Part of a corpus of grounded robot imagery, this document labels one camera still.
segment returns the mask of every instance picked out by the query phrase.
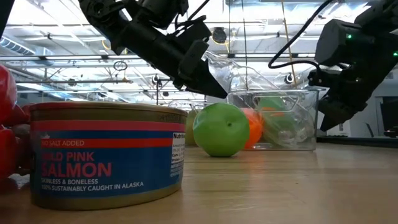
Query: orange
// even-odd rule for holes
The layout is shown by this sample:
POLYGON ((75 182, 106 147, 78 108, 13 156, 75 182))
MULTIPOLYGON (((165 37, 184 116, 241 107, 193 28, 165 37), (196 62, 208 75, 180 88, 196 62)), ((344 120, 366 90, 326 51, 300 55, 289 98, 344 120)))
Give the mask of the orange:
POLYGON ((263 119, 260 113, 251 108, 243 108, 243 113, 249 121, 250 136, 244 145, 244 149, 252 149, 262 136, 263 119))

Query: can rim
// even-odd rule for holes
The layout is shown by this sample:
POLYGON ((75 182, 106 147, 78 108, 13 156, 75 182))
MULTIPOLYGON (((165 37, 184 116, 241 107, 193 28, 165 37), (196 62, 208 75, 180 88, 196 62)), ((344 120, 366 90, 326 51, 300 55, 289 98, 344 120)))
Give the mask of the can rim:
POLYGON ((31 111, 36 110, 57 110, 57 109, 117 109, 117 110, 142 110, 142 111, 158 111, 164 113, 174 113, 187 116, 187 112, 177 108, 166 106, 147 105, 143 103, 113 103, 113 102, 48 102, 37 103, 30 106, 31 111))

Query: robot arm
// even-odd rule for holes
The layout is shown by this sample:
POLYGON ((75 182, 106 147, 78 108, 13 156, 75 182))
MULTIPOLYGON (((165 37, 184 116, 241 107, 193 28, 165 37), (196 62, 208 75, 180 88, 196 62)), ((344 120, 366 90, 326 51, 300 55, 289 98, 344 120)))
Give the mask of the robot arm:
POLYGON ((88 22, 111 41, 116 54, 129 49, 168 75, 178 89, 185 85, 188 91, 226 97, 208 62, 201 59, 211 35, 205 17, 184 22, 173 34, 163 35, 156 29, 166 29, 177 15, 184 15, 188 0, 80 0, 80 7, 88 22))
POLYGON ((367 106, 373 91, 398 62, 398 0, 378 1, 354 23, 333 19, 321 33, 315 53, 320 65, 347 64, 342 71, 314 70, 309 85, 329 87, 318 108, 326 131, 367 106))

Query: can label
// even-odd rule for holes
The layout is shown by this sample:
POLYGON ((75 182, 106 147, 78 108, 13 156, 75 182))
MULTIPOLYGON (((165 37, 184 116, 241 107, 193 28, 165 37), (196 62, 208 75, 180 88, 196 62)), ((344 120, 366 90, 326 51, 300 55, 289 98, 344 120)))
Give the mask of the can label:
POLYGON ((35 121, 31 189, 90 198, 158 190, 182 179, 185 126, 141 121, 35 121))

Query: table surface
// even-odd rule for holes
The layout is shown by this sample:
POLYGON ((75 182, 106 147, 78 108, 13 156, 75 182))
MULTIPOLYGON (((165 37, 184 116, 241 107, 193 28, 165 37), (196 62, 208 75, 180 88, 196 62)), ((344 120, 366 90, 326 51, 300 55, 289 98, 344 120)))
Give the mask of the table surface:
POLYGON ((27 177, 0 193, 0 223, 393 223, 398 150, 319 144, 211 158, 187 148, 182 190, 155 202, 93 212, 30 204, 27 177))

